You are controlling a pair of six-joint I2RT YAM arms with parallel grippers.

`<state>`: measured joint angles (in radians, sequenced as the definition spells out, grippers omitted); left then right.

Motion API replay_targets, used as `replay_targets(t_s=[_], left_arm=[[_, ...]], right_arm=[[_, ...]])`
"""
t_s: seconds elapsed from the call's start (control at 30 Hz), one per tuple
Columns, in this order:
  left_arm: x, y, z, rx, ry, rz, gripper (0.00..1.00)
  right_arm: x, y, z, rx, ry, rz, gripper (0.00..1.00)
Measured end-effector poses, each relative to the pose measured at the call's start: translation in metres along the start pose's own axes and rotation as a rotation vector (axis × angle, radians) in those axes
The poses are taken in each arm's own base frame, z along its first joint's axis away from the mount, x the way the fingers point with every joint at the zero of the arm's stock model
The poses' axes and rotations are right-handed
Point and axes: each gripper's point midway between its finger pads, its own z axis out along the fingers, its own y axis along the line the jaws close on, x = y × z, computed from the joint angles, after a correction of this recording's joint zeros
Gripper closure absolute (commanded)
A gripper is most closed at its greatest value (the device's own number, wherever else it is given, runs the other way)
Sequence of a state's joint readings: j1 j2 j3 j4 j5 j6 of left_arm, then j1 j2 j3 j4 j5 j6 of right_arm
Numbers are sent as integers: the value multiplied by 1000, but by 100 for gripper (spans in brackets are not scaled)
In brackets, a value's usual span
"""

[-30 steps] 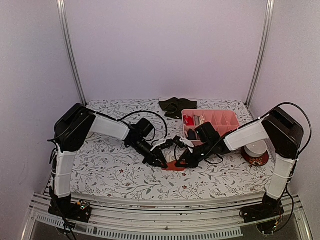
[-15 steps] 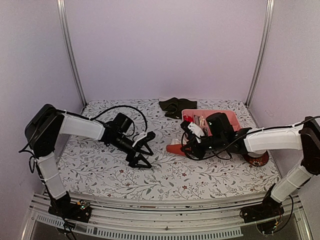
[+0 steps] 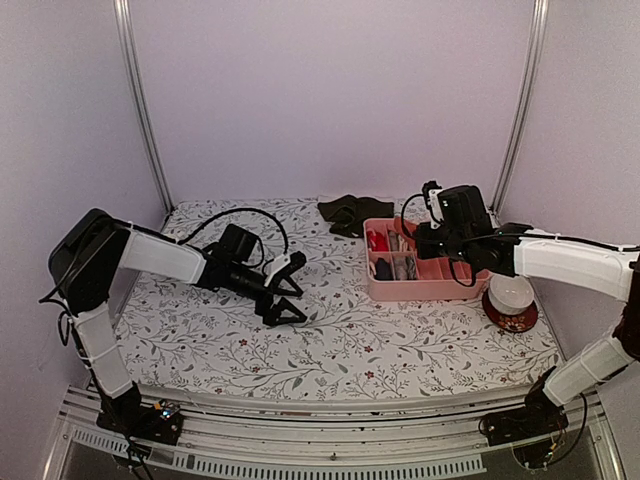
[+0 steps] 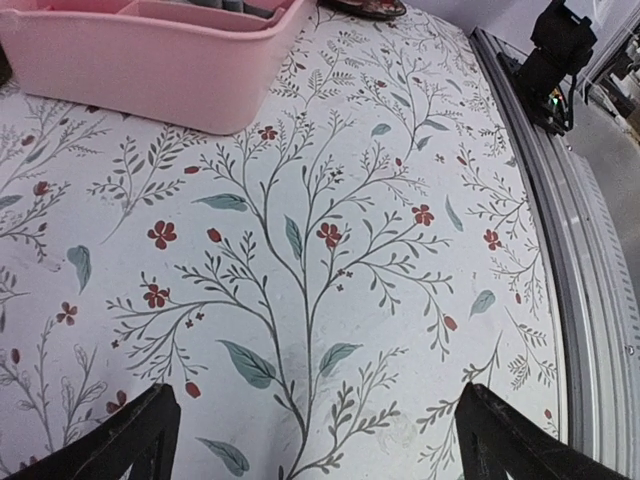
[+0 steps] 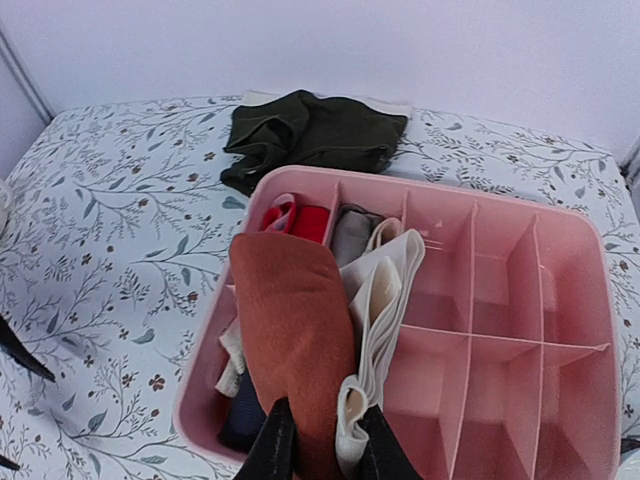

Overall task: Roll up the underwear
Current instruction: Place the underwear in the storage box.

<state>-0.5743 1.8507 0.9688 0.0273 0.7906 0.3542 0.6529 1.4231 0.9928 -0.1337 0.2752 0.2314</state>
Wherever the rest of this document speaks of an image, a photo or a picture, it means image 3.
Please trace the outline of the pink divided organizer tray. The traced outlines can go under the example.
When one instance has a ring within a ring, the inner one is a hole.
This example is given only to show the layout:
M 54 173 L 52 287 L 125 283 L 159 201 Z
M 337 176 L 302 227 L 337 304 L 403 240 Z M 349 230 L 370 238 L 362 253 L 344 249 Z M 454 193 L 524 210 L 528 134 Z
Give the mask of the pink divided organizer tray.
M 389 252 L 369 249 L 367 232 L 387 235 Z M 365 276 L 369 296 L 376 301 L 467 300 L 481 295 L 491 278 L 487 271 L 473 274 L 463 262 L 446 258 L 423 260 L 407 239 L 398 218 L 371 218 L 364 222 Z

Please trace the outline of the dark olive cloth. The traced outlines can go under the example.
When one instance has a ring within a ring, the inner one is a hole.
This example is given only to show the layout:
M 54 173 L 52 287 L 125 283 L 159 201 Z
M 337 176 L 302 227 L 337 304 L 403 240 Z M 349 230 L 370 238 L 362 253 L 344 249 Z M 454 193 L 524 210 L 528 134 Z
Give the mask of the dark olive cloth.
M 330 224 L 329 231 L 346 238 L 363 238 L 364 222 L 371 218 L 393 218 L 393 202 L 350 194 L 329 202 L 319 202 L 321 217 Z

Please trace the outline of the red underwear white waistband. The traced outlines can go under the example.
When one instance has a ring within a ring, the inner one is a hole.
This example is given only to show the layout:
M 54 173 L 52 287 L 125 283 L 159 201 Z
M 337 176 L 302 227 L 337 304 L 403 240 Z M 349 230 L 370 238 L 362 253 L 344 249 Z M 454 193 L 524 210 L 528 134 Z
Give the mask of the red underwear white waistband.
M 374 252 L 389 252 L 389 241 L 386 234 L 379 231 L 369 230 L 367 232 L 369 249 Z

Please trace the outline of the right robot arm white sleeve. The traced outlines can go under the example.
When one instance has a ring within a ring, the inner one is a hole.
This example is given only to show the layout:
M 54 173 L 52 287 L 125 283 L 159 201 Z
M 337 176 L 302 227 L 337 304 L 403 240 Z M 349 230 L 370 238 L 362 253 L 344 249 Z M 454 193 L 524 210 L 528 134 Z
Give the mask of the right robot arm white sleeve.
M 524 400 L 525 437 L 566 425 L 565 406 L 639 361 L 639 248 L 534 231 L 515 247 L 515 274 L 542 287 L 572 355 Z

